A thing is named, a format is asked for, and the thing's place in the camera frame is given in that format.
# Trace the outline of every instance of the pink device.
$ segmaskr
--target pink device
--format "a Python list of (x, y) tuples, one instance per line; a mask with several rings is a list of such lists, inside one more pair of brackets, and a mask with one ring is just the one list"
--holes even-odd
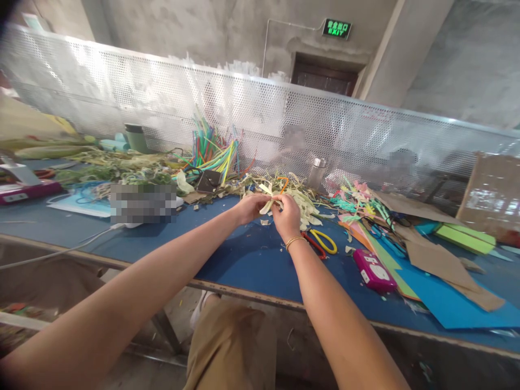
[(378, 293), (391, 293), (397, 288), (394, 278), (374, 253), (366, 249), (356, 249), (354, 261), (368, 288)]
[(60, 183), (41, 179), (41, 184), (25, 186), (23, 184), (4, 184), (0, 186), (0, 205), (9, 205), (25, 199), (39, 198), (63, 191)]

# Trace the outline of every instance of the blue tabletop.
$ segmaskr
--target blue tabletop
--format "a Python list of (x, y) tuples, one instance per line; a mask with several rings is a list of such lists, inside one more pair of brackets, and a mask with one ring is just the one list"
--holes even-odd
[[(31, 167), (41, 168), (52, 163), (36, 161)], [(237, 202), (238, 197), (229, 196), (216, 199), (212, 205), (201, 205), (198, 211), (188, 206), (179, 212), (172, 223), (147, 224), (135, 229), (110, 232), (82, 250), (134, 263), (153, 249), (203, 224)], [(46, 207), (45, 199), (3, 206), (0, 209), (0, 222), (6, 221), (34, 223), (0, 223), (2, 234), (66, 248), (78, 245), (79, 241), (111, 225), (108, 219)], [(320, 231), (332, 238), (339, 250), (325, 264), (369, 320), (520, 353), (520, 339), (486, 330), (448, 331), (431, 314), (414, 313), (397, 292), (385, 296), (386, 300), (383, 300), (362, 283), (354, 261), (345, 254), (345, 245), (361, 248), (361, 244), (355, 239), (348, 243), (343, 228), (327, 221), (323, 223)], [(204, 237), (200, 238), (200, 243), (204, 244)], [(241, 226), (210, 257), (196, 278), (302, 303), (293, 263), (282, 244), (274, 224), (261, 226), (251, 223)], [(476, 256), (447, 242), (443, 242), (443, 245), (456, 256), (475, 260), (487, 274), (472, 276), (520, 308), (520, 261), (508, 263), (494, 257)]]

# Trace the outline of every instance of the gold bracelet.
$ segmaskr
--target gold bracelet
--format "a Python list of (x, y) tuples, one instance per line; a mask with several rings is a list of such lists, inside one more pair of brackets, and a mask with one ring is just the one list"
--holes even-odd
[(291, 238), (289, 241), (287, 241), (287, 244), (285, 244), (285, 250), (287, 252), (289, 252), (289, 245), (292, 244), (297, 239), (305, 239), (305, 238), (303, 238), (302, 236), (296, 236), (296, 237)]

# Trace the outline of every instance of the metal table frame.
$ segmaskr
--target metal table frame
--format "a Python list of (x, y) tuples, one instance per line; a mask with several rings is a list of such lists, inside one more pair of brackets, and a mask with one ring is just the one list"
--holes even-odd
[[(35, 240), (29, 240), (26, 238), (9, 236), (9, 235), (5, 235), (5, 234), (0, 234), (0, 241), (20, 244), (20, 245), (34, 246), (34, 247), (37, 247), (40, 249), (46, 249), (46, 250), (53, 251), (53, 252), (58, 252), (58, 251), (68, 249), (68, 248), (64, 248), (62, 246), (58, 246), (58, 245), (42, 243), (42, 242), (35, 241)], [(82, 251), (71, 251), (71, 252), (69, 252), (69, 255), (75, 257), (78, 261), (86, 261), (89, 263), (94, 263), (94, 264), (101, 265), (103, 267), (108, 267), (108, 268), (115, 269), (115, 270), (124, 270), (127, 267), (129, 267), (130, 265), (132, 265), (131, 263), (126, 263), (126, 262), (122, 262), (120, 260), (115, 260), (115, 259), (108, 258), (108, 257), (98, 256), (98, 255), (94, 255), (92, 253), (86, 253), (86, 252), (82, 252)], [(219, 284), (219, 283), (213, 283), (213, 282), (203, 281), (203, 280), (199, 280), (199, 279), (193, 279), (190, 283), (188, 283), (188, 286), (193, 287), (193, 288), (208, 290), (208, 291), (214, 291), (216, 293), (220, 293), (223, 295), (230, 295), (230, 296), (246, 299), (249, 301), (270, 304), (270, 305), (281, 307), (281, 308), (287, 308), (287, 309), (292, 309), (292, 310), (305, 310), (305, 307), (300, 302), (288, 301), (288, 300), (284, 300), (284, 299), (281, 299), (278, 297), (261, 294), (261, 293), (254, 292), (254, 291), (238, 289), (238, 288), (230, 287), (230, 286)], [(163, 336), (164, 339), (167, 341), (168, 345), (171, 348), (172, 356), (174, 358), (177, 358), (177, 357), (180, 358), (182, 356), (182, 358), (180, 360), (181, 363), (176, 363), (175, 359), (173, 361), (167, 361), (167, 360), (164, 360), (161, 358), (152, 357), (147, 353), (138, 352), (137, 354), (151, 358), (151, 359), (167, 361), (169, 363), (185, 366), (185, 359), (184, 359), (184, 356), (181, 354), (181, 347), (180, 347), (179, 340), (163, 309), (154, 315), (154, 317), (152, 318), (152, 323), (157, 328), (157, 331), (159, 332), (159, 334), (161, 334), (161, 336)], [(498, 348), (491, 348), (491, 347), (483, 346), (480, 344), (475, 344), (475, 343), (471, 343), (471, 342), (467, 342), (467, 341), (453, 339), (450, 337), (437, 336), (434, 334), (425, 333), (425, 332), (421, 332), (421, 331), (417, 331), (417, 330), (413, 330), (413, 329), (401, 328), (401, 327), (389, 325), (389, 324), (382, 323), (382, 322), (370, 321), (370, 324), (376, 329), (384, 329), (384, 330), (389, 330), (392, 332), (404, 333), (404, 334), (418, 336), (418, 337), (424, 337), (424, 338), (430, 339), (430, 340), (446, 342), (446, 343), (449, 343), (452, 345), (457, 345), (457, 346), (464, 347), (464, 348), (475, 349), (475, 350), (479, 350), (479, 351), (483, 351), (483, 352), (487, 352), (487, 353), (498, 354), (500, 356), (506, 356), (509, 358), (520, 360), (520, 354), (498, 349)]]

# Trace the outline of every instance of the doorway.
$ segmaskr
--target doorway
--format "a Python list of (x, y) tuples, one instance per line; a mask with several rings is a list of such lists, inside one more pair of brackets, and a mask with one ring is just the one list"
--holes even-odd
[(359, 72), (365, 66), (296, 53), (291, 83), (316, 88), (345, 96), (352, 96), (358, 82)]

